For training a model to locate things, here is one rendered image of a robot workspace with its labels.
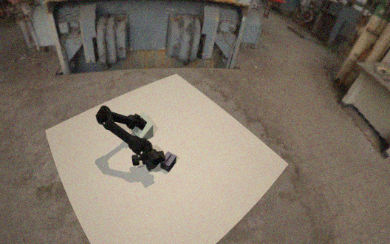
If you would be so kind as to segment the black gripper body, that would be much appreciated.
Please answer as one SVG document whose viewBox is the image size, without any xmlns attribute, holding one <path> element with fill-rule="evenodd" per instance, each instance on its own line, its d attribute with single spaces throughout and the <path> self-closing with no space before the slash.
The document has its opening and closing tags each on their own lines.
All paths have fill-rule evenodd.
<svg viewBox="0 0 390 244">
<path fill-rule="evenodd" d="M 162 162 L 165 161 L 164 152 L 163 151 L 159 151 L 158 154 L 162 158 Z M 143 157 L 141 157 L 141 156 L 138 157 L 138 155 L 132 155 L 131 157 L 132 157 L 133 166 L 140 165 L 140 160 L 144 163 Z"/>
</svg>

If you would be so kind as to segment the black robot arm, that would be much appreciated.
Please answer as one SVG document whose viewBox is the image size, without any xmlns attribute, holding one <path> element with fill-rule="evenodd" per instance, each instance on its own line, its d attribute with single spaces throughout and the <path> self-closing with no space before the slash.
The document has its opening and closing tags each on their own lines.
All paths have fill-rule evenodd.
<svg viewBox="0 0 390 244">
<path fill-rule="evenodd" d="M 112 112 L 106 105 L 104 105 L 101 106 L 95 117 L 97 122 L 100 125 L 103 125 L 106 130 L 109 130 L 114 135 L 121 138 L 121 140 L 124 140 L 129 145 L 129 148 L 133 151 L 133 153 L 143 157 L 144 164 L 148 170 L 155 169 L 156 166 L 162 162 L 162 158 L 158 154 L 157 150 L 153 149 L 150 141 L 146 140 L 146 138 L 139 138 L 129 134 L 125 129 L 119 127 L 115 123 L 125 124 L 129 129 L 137 127 L 143 131 L 147 122 L 143 120 L 143 118 L 140 118 L 140 115 L 120 115 Z"/>
</svg>

